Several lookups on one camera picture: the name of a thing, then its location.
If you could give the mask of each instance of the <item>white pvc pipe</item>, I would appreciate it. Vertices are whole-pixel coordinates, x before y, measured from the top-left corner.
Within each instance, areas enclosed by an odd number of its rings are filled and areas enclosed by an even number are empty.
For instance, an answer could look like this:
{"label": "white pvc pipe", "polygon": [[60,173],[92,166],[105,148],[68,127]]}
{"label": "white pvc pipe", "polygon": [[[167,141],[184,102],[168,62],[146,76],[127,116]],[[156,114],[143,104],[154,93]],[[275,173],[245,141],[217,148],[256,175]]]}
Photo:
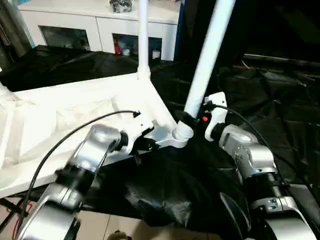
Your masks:
{"label": "white pvc pipe", "polygon": [[149,41],[148,41],[148,0],[139,0],[139,66],[138,74],[150,75]]}
{"label": "white pvc pipe", "polygon": [[[194,118],[197,117],[203,102],[235,2],[236,0],[217,0],[215,2],[200,58],[184,107],[184,111]],[[193,134],[193,130],[189,126],[181,121],[178,123],[177,138],[189,139],[192,138]]]}

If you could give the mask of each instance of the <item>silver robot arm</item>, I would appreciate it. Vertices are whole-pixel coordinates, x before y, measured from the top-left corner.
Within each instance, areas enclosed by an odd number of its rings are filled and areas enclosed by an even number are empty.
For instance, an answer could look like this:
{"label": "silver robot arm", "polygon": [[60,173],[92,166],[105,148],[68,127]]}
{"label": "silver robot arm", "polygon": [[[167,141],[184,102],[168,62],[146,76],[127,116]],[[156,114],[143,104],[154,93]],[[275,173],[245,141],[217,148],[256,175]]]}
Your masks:
{"label": "silver robot arm", "polygon": [[[205,105],[227,106],[223,92],[205,98]],[[279,176],[271,150],[250,132],[226,125],[226,109],[214,108],[205,138],[216,141],[235,161],[251,212],[257,217],[257,239],[315,240],[295,200]]]}
{"label": "silver robot arm", "polygon": [[80,227],[77,213],[107,154],[118,151],[128,155],[135,141],[152,129],[152,122],[141,114],[122,131],[93,125],[23,221],[16,239],[75,240]]}

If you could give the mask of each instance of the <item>black wire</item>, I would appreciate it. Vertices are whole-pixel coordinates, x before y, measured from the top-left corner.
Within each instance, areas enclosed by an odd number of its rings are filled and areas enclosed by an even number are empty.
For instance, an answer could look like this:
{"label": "black wire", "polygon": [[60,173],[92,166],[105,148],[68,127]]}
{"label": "black wire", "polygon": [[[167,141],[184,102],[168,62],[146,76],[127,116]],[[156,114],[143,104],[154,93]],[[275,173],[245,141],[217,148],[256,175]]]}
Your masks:
{"label": "black wire", "polygon": [[[244,116],[242,116],[240,113],[238,113],[237,111],[229,108],[229,107],[226,107],[226,106],[222,106],[222,105],[216,105],[216,104],[213,104],[213,107],[215,108],[220,108],[220,109],[225,109],[225,110],[228,110],[229,112],[237,115],[239,118],[241,118],[253,131],[254,133],[259,137],[259,139],[263,142],[263,144],[270,149],[270,151],[272,152],[272,155],[273,155],[273,158],[275,158],[275,156],[283,161],[285,164],[287,164],[291,169],[292,171],[296,174],[296,176],[302,181],[302,183],[304,185],[306,185],[306,187],[308,188],[308,190],[310,191],[311,195],[313,196],[314,200],[316,201],[318,207],[320,208],[320,201],[319,199],[317,198],[316,194],[314,193],[310,183],[299,173],[299,171],[292,165],[291,162],[289,162],[288,160],[286,160],[285,158],[275,154],[273,151],[272,151],[272,148],[270,147],[270,145],[268,144],[267,140],[261,135],[261,133],[255,128],[255,126],[253,126]],[[278,164],[277,164],[277,161],[274,161],[274,164],[276,166],[276,168],[278,169],[278,173],[282,179],[282,181],[284,181],[284,178],[283,176],[281,175],[281,172],[280,172],[280,168],[278,167]]]}
{"label": "black wire", "polygon": [[[71,135],[73,135],[75,132],[79,131],[80,129],[88,126],[89,124],[92,124],[93,122],[96,122],[100,119],[103,119],[103,118],[106,118],[106,117],[109,117],[111,115],[114,115],[114,114],[122,114],[122,113],[133,113],[133,114],[139,114],[137,111],[132,111],[132,110],[121,110],[121,111],[114,111],[114,112],[111,112],[111,113],[107,113],[105,115],[102,115],[102,116],[99,116],[95,119],[92,119],[84,124],[82,124],[81,126],[78,126],[76,129],[72,130],[71,132],[69,132],[66,136],[64,136],[60,141],[58,141],[54,146],[53,148],[50,149],[50,151],[44,156],[44,158],[41,160],[39,166],[37,167],[37,169],[35,170],[35,173],[33,175],[33,178],[30,182],[30,185],[29,185],[29,188],[28,188],[28,191],[26,192],[26,195],[24,197],[24,200],[23,200],[23,204],[22,204],[22,213],[24,213],[27,209],[27,206],[28,206],[28,201],[29,201],[29,198],[30,198],[30,195],[31,195],[31,191],[35,185],[35,182],[36,182],[36,179],[37,179],[37,176],[41,170],[41,168],[43,167],[43,165],[45,164],[45,162],[47,161],[47,159],[50,157],[50,155],[54,152],[54,150],[56,150],[66,139],[68,139]],[[24,220],[24,216],[21,215],[19,217],[19,222],[18,222],[18,228],[17,228],[17,232],[19,231],[22,223],[23,223],[23,220]]]}

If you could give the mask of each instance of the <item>red wire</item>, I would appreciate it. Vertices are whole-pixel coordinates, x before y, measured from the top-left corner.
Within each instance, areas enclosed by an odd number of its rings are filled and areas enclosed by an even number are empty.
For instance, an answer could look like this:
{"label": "red wire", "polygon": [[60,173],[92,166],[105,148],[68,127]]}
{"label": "red wire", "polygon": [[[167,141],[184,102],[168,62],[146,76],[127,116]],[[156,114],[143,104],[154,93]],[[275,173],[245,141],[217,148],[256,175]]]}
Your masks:
{"label": "red wire", "polygon": [[[29,213],[30,209],[32,208],[32,204],[30,203],[30,201],[28,201],[28,206],[29,206],[29,209],[26,211],[27,213]],[[16,228],[17,228],[18,222],[19,222],[19,217],[15,221],[15,224],[13,227],[12,240],[15,240],[15,234],[16,234]]]}

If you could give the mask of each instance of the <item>red object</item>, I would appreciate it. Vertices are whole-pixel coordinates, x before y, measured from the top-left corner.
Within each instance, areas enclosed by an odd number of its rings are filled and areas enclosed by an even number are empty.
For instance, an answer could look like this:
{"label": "red object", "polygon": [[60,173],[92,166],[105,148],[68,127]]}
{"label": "red object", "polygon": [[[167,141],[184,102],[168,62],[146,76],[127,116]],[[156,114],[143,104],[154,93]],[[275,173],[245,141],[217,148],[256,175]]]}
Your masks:
{"label": "red object", "polygon": [[[31,210],[32,208],[32,204],[30,203],[30,201],[28,202],[28,206],[29,206],[29,209],[26,211],[27,213],[29,213],[29,211]],[[17,228],[17,225],[18,225],[18,222],[19,222],[19,216],[14,224],[14,227],[13,227],[13,232],[12,232],[12,240],[15,240],[15,235],[16,235],[16,228]]]}
{"label": "red object", "polygon": [[114,51],[116,55],[121,55],[121,48],[118,45],[118,39],[115,37],[113,39],[113,43],[114,43]]}

